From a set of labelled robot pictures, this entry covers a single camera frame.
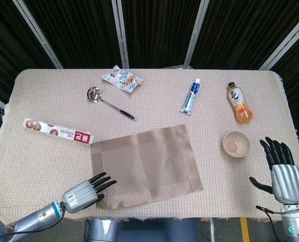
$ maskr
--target toothpaste tube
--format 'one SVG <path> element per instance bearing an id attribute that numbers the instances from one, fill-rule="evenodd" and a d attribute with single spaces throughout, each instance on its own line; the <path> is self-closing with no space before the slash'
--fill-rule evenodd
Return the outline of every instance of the toothpaste tube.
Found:
<path id="1" fill-rule="evenodd" d="M 193 105 L 194 105 L 194 101 L 196 98 L 196 94 L 199 91 L 199 87 L 200 87 L 200 79 L 196 78 L 191 89 L 190 92 L 188 93 L 188 96 L 186 97 L 185 103 L 183 105 L 183 107 L 181 108 L 180 112 L 186 113 L 188 115 L 192 114 L 192 109 L 193 109 Z"/>
<path id="2" fill-rule="evenodd" d="M 86 144 L 87 146 L 91 146 L 94 139 L 94 136 L 90 135 L 90 132 L 77 131 L 30 118 L 24 119 L 23 126 L 27 129 L 60 137 L 62 139 L 72 140 L 81 144 Z"/>

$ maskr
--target bottle label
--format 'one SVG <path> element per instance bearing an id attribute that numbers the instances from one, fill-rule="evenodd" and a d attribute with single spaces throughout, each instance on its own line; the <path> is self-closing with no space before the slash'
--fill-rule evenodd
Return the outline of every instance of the bottle label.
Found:
<path id="1" fill-rule="evenodd" d="M 228 97 L 236 112 L 243 112 L 247 109 L 244 94 L 240 88 L 235 87 L 231 89 L 228 93 Z"/>
<path id="2" fill-rule="evenodd" d="M 198 93 L 200 84 L 198 83 L 193 83 L 192 87 L 191 87 L 191 92 L 193 92 L 193 94 L 196 96 L 196 94 Z"/>

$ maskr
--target beige tablecloth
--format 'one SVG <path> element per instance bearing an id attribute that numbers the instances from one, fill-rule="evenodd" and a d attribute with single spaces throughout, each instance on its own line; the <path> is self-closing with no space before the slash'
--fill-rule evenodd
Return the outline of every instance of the beige tablecloth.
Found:
<path id="1" fill-rule="evenodd" d="M 90 148 L 22 127 L 26 117 L 95 135 L 95 142 L 164 127 L 186 124 L 203 191 L 142 206 L 102 210 L 91 206 L 66 217 L 252 217 L 266 218 L 256 205 L 279 210 L 279 204 L 258 190 L 248 177 L 271 184 L 265 136 L 285 142 L 299 166 L 299 145 L 283 86 L 270 71 L 131 70 L 145 79 L 132 94 L 102 81 L 110 70 L 26 70 L 16 79 L 0 131 L 0 220 L 14 222 L 54 200 L 92 176 Z M 179 112 L 194 78 L 202 80 L 191 116 Z M 240 125 L 227 100 L 234 81 L 244 91 L 254 113 Z M 103 99 L 131 113 L 134 122 L 87 99 L 89 87 L 99 87 Z M 241 131 L 251 141 L 246 158 L 222 150 L 229 131 Z"/>

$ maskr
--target silver robotic hand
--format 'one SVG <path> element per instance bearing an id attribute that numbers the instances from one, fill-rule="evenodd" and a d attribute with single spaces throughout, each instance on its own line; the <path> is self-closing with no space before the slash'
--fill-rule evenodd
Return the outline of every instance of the silver robotic hand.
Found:
<path id="1" fill-rule="evenodd" d="M 61 202 L 54 201 L 17 221 L 14 231 L 10 234 L 6 234 L 5 225 L 0 223 L 0 242 L 21 241 L 30 233 L 41 232 L 56 226 L 63 219 L 65 211 L 76 213 L 100 202 L 104 194 L 99 193 L 116 183 L 115 180 L 105 183 L 111 179 L 110 176 L 102 178 L 105 175 L 106 173 L 103 172 L 78 184 L 64 193 Z"/>
<path id="2" fill-rule="evenodd" d="M 284 143 L 280 144 L 268 137 L 266 141 L 268 143 L 260 140 L 260 143 L 266 152 L 272 186 L 260 184 L 253 177 L 249 180 L 255 187 L 273 194 L 275 199 L 283 204 L 283 208 L 280 212 L 260 206 L 256 208 L 266 212 L 269 218 L 268 213 L 281 214 L 287 241 L 299 242 L 299 169 L 294 164 L 290 149 Z"/>

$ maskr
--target blue toothpaste tube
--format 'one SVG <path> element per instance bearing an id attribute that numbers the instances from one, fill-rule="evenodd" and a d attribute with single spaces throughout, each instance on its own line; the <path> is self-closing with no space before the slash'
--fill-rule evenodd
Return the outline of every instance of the blue toothpaste tube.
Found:
<path id="1" fill-rule="evenodd" d="M 200 79 L 196 78 L 191 89 L 190 92 L 188 93 L 188 96 L 186 97 L 185 103 L 183 105 L 183 107 L 181 108 L 180 112 L 186 113 L 188 115 L 192 114 L 192 109 L 194 106 L 194 102 L 195 102 L 195 98 L 196 98 L 196 94 L 199 91 L 199 87 L 200 87 Z"/>

